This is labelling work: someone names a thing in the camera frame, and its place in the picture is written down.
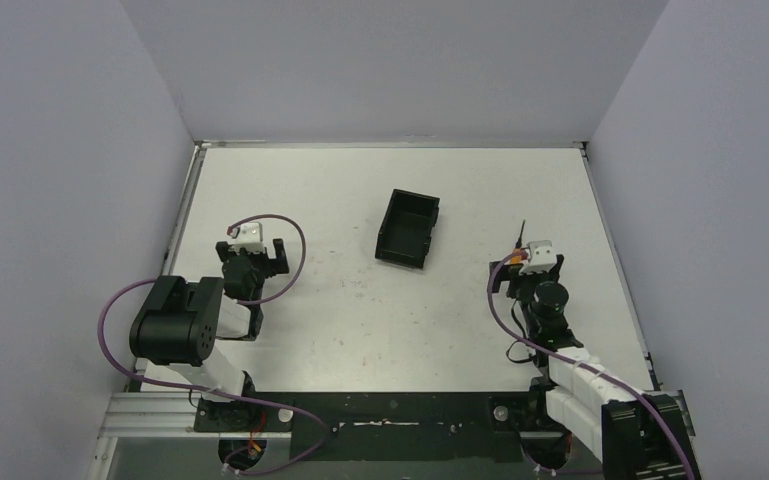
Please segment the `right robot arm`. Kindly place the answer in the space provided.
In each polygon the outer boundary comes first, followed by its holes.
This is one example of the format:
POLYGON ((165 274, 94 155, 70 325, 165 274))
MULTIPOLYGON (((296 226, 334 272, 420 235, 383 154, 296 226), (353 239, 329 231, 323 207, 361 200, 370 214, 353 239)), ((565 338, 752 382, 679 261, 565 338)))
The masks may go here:
POLYGON ((570 300, 560 282, 563 260, 532 270, 532 254, 520 250, 489 265, 486 295, 494 320, 494 296, 514 302, 515 326, 505 331, 533 352, 540 372, 523 401, 534 427, 558 426, 601 464, 605 479, 698 479, 683 409, 669 394, 646 392, 617 378, 575 336, 565 315, 570 300))

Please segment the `orange handle screwdriver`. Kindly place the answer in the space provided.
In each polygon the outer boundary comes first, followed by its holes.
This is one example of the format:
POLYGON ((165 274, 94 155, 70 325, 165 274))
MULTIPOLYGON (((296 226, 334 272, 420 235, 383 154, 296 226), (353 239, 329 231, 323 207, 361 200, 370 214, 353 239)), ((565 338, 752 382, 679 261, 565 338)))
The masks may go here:
POLYGON ((511 265, 520 265, 524 261, 528 260, 529 253, 527 249, 524 246, 524 229, 525 229, 525 221, 521 222, 520 230, 518 237, 516 239, 516 242, 514 244, 513 254, 514 256, 510 259, 511 265))

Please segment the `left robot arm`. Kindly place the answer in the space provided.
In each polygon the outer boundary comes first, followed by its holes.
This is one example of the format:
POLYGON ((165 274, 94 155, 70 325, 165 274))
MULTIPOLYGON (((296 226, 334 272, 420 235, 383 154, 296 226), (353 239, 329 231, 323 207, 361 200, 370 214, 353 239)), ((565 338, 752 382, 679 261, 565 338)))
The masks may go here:
POLYGON ((264 314, 258 301, 265 281, 289 272, 283 240, 272 243, 273 257, 261 243, 217 243, 220 277, 198 282, 158 277, 132 323, 129 347, 134 356, 171 368, 189 387, 206 388, 197 406, 202 431, 250 431, 266 423, 265 407, 245 396, 255 392, 251 376, 234 366, 216 341, 254 341, 259 336, 264 314), (244 329, 220 325, 225 297, 247 303, 244 329))

